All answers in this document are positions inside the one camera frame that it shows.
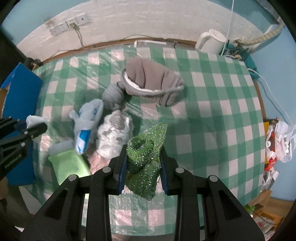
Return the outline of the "light green microfiber cloth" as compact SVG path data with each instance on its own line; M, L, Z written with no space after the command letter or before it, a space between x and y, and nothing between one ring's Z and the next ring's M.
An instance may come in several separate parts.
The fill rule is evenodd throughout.
M49 156L48 159L53 165L59 185L61 185L65 179L72 174L76 174L78 177L90 175L87 163L81 155L76 153L75 150L68 150L54 156Z

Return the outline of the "green sparkly scrubber cloth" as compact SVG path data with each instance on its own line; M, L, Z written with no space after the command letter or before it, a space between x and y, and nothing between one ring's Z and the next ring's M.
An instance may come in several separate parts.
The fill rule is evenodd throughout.
M151 201L161 169L160 153L168 125L158 123L128 141L127 170L125 185L135 195Z

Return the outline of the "white grey patterned cloth bundle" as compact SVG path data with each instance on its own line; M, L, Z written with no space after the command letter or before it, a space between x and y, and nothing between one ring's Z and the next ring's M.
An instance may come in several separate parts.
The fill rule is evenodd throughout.
M96 147L100 156L119 156L123 145L133 136L132 117L125 110L115 110L104 118L97 131Z

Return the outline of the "white blue plastic bag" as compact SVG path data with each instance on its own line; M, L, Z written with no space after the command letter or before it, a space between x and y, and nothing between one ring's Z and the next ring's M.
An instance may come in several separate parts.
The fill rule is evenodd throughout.
M94 143L103 109L103 101L93 99L83 104L78 113L74 109L70 111L69 118L74 121L74 147L77 154L84 154Z

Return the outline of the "brown fleece hat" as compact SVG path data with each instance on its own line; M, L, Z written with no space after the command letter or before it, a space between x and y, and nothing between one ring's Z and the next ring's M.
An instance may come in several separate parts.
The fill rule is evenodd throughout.
M182 78L169 68L149 59L133 57L126 61L118 83L127 94L171 106L184 90Z

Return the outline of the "white tissue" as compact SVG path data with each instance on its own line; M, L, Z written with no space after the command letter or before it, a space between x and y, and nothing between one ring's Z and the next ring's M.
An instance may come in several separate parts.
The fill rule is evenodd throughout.
M26 119L27 128L32 128L40 123L47 123L48 121L40 116L29 115Z

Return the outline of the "pink cloth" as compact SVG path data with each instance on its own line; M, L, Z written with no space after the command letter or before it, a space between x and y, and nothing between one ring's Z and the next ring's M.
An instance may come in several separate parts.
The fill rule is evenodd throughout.
M104 158L97 152L94 152L88 157L88 161L90 164L90 173L94 174L96 171L102 169L105 166L108 166L110 159Z

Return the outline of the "blue cardboard box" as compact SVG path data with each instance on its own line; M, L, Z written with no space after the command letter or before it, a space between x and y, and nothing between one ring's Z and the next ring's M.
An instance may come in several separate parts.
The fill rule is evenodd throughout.
M43 81L23 63L6 78L1 88L8 88L3 117L26 120L34 115ZM8 185L23 186L34 184L33 143L28 145L28 156L7 175Z

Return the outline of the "green checkered tablecloth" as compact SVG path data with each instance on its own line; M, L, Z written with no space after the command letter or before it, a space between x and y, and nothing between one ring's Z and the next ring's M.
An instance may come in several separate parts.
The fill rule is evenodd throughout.
M73 138L71 110L100 98L120 79L127 59L156 61L184 80L174 106L164 107L139 97L127 97L133 134L167 123L164 142L168 156L196 176L216 175L242 204L260 192L264 170L265 133L259 99L244 63L195 50L147 45L82 52L55 60L35 73L43 81L36 114L48 122L34 146L36 181L26 189L44 203L58 182L48 147Z

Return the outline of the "grey rolled sock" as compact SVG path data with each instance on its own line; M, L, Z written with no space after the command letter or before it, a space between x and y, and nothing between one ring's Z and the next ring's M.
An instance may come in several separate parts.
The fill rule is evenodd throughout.
M124 97L125 89L120 85L120 82L113 83L102 94L104 107L111 111L121 109Z

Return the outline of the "white plastic bag pile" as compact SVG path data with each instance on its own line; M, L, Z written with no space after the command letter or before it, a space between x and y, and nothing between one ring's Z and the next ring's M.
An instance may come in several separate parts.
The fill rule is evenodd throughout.
M295 150L295 125L276 118L265 122L264 129L265 162L261 191L269 190L278 177L279 172L274 168L276 162L289 162Z

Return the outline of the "teal plastic basket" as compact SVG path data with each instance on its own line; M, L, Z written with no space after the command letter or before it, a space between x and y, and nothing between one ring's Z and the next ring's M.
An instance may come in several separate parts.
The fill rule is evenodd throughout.
M255 81L259 79L259 75L258 75L257 67L252 57L250 56L250 52L248 51L248 49L249 48L244 49L241 46L235 46L231 44L230 41L228 40L225 44L224 49L222 49L220 53L223 56L243 62L245 66L248 69L250 69L249 73L250 73L251 79Z

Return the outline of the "white electric kettle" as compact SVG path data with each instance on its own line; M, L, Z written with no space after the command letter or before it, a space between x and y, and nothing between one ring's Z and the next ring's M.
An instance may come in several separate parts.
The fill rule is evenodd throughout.
M198 52L219 54L226 42L225 36L214 29L208 30L200 35L196 42L195 49Z

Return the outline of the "white wall socket strip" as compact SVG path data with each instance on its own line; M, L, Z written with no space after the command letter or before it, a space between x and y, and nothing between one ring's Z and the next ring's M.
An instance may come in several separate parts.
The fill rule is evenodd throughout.
M74 27L84 25L90 22L86 13L81 13L77 16L71 17L68 20L65 20L54 27L50 28L49 31L53 36L57 36L63 32L66 32Z

